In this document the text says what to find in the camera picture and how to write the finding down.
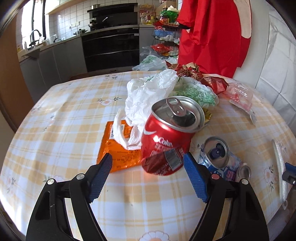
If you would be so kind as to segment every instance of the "can pull tab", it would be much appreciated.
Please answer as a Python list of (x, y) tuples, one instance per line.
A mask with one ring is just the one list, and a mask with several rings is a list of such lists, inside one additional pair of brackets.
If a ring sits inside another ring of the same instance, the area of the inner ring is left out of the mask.
[(212, 160), (215, 160), (219, 157), (224, 157), (225, 154), (226, 154), (226, 151), (225, 151), (223, 145), (218, 143), (216, 145), (216, 148), (213, 148), (212, 150), (210, 150), (209, 156)]
[(174, 98), (174, 97), (167, 98), (166, 102), (174, 115), (180, 116), (180, 117), (186, 115), (186, 109), (177, 98)]

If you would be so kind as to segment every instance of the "plaid tablecloth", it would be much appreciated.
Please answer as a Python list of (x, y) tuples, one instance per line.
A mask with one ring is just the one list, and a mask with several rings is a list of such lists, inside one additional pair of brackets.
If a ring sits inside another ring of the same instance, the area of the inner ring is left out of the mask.
[[(22, 233), (26, 234), (45, 182), (70, 180), (96, 163), (106, 122), (125, 106), (127, 82), (153, 73), (74, 80), (53, 86), (37, 102), (15, 134), (0, 175), (0, 200)], [(254, 95), (253, 110), (256, 127), (244, 111), (220, 99), (190, 150), (197, 159), (206, 138), (216, 135), (226, 140), (231, 152), (249, 164), (251, 185), (269, 222), (280, 207), (271, 140), (280, 142), (285, 161), (296, 165), (296, 139), (267, 100)], [(223, 233), (229, 202), (225, 204), (215, 237)], [(66, 205), (73, 235), (81, 239), (70, 200)], [(91, 207), (109, 241), (188, 241), (205, 204), (196, 197), (184, 168), (160, 177), (134, 167), (110, 174)]]

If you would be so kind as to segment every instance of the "small can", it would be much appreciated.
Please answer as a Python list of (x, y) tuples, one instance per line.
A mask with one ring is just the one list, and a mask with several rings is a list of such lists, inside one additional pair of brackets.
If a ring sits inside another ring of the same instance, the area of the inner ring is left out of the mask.
[(247, 163), (243, 163), (237, 170), (235, 181), (239, 182), (241, 179), (251, 180), (251, 169)]
[(169, 175), (183, 166), (183, 155), (204, 126), (205, 115), (198, 103), (185, 96), (160, 100), (151, 110), (142, 135), (141, 164), (146, 172)]
[(227, 181), (235, 181), (242, 161), (229, 151), (223, 139), (209, 137), (201, 145), (198, 164), (205, 165), (211, 173), (217, 173)]

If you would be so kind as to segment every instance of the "red jacket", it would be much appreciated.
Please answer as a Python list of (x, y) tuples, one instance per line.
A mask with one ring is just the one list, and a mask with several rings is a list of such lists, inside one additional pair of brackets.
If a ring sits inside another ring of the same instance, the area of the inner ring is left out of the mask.
[(182, 30), (178, 63), (194, 62), (203, 73), (232, 78), (250, 44), (234, 0), (183, 0), (177, 21), (190, 27), (189, 33)]

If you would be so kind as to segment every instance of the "red soda can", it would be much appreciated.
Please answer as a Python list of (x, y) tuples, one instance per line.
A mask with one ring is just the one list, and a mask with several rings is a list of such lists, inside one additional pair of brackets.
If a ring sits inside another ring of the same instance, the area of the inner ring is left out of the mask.
[(191, 138), (204, 124), (204, 112), (191, 98), (174, 96), (156, 102), (142, 135), (143, 169), (163, 176), (178, 171)]

